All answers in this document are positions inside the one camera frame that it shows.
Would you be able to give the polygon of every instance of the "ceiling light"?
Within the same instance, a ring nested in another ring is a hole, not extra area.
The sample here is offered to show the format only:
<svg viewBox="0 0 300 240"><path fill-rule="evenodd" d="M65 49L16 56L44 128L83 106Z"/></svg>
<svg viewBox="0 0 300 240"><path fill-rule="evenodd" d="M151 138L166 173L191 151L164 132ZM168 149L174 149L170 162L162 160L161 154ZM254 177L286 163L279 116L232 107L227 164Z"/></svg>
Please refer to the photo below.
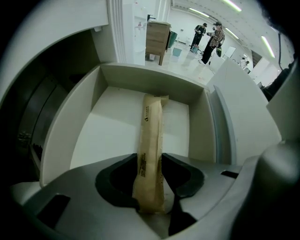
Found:
<svg viewBox="0 0 300 240"><path fill-rule="evenodd" d="M226 28L227 31L229 31L236 39L239 39L233 32L231 32L228 28Z"/></svg>
<svg viewBox="0 0 300 240"><path fill-rule="evenodd" d="M266 44L266 46L267 46L267 48L268 48L268 50L269 50L271 56L272 56L273 58L275 58L274 52L273 52L273 50L272 50L272 48L271 48L271 46L270 46L268 40L266 39L266 37L262 36L262 40L263 40L263 42Z"/></svg>
<svg viewBox="0 0 300 240"><path fill-rule="evenodd" d="M191 10L191 11L193 11L193 12L195 12L195 13L199 13L199 14L201 14L201 15L203 15L203 16L210 17L210 16L208 16L207 14L202 13L202 12L199 12L199 11L193 9L193 8L189 8L189 10Z"/></svg>
<svg viewBox="0 0 300 240"><path fill-rule="evenodd" d="M233 2L231 2L230 0L223 0L223 1L226 2L227 4L229 4L231 7L233 7L238 12L240 12L242 10L238 6L236 6Z"/></svg>

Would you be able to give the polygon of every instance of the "trash bin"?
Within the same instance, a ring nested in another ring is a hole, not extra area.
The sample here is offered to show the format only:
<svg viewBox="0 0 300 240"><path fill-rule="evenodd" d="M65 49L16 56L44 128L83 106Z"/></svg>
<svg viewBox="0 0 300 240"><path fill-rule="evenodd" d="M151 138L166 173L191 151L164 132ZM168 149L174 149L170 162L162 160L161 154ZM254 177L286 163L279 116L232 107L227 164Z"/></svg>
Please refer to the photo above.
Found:
<svg viewBox="0 0 300 240"><path fill-rule="evenodd" d="M197 45L194 45L192 48L192 52L197 54L198 50L199 50L199 47Z"/></svg>
<svg viewBox="0 0 300 240"><path fill-rule="evenodd" d="M175 43L176 37L177 37L177 33L171 31L170 41L169 41L169 45L168 45L169 48L172 47L173 44Z"/></svg>
<svg viewBox="0 0 300 240"><path fill-rule="evenodd" d="M181 49L175 47L175 48L173 48L173 55L176 57L179 57L181 54L181 51L182 51Z"/></svg>

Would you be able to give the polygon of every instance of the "paper bag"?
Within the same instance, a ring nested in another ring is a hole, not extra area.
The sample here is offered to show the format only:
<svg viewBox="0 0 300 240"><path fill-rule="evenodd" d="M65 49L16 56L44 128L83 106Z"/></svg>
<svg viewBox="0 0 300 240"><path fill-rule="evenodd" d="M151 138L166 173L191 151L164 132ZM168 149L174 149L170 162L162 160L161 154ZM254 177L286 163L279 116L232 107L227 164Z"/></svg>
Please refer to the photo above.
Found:
<svg viewBox="0 0 300 240"><path fill-rule="evenodd" d="M168 96L146 94L143 101L141 135L137 153L137 177L133 195L140 205L140 212L165 212L164 186L161 172L162 106Z"/></svg>

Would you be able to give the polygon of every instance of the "wooden cabinet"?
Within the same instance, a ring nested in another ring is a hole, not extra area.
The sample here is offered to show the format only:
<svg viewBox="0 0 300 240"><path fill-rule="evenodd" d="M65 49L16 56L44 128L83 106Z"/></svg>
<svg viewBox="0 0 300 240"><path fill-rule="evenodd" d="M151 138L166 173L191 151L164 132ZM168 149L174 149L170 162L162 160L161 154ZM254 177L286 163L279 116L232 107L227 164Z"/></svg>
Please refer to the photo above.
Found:
<svg viewBox="0 0 300 240"><path fill-rule="evenodd" d="M159 65L162 65L170 24L166 22L149 22L147 24L146 53L159 55Z"/></svg>

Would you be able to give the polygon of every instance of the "person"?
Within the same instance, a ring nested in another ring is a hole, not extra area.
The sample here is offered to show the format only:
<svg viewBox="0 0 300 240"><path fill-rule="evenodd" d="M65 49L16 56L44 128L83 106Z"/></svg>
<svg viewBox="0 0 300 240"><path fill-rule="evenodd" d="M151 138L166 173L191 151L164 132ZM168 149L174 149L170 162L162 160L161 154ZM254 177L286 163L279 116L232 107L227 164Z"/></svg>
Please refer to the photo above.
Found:
<svg viewBox="0 0 300 240"><path fill-rule="evenodd" d="M199 59L198 61L206 65L208 60L210 59L212 51L221 45L221 41L225 40L225 33L223 32L222 29L222 23L221 22L216 22L214 24L216 26L215 32L208 32L207 35L210 36L210 40L206 45L206 48L204 50L202 59Z"/></svg>
<svg viewBox="0 0 300 240"><path fill-rule="evenodd" d="M193 39L190 50L192 50L192 47L194 45L199 45L202 36L204 36L204 34L206 33L206 29L205 29L206 27L207 27L206 23L203 23L203 25L197 25L195 27L195 29L194 29L195 30L195 36L194 36L194 39Z"/></svg>
<svg viewBox="0 0 300 240"><path fill-rule="evenodd" d="M239 65L241 66L241 68L243 70L245 70L245 68L248 66L250 62L249 61L246 61L245 58L242 58L242 60L240 61Z"/></svg>

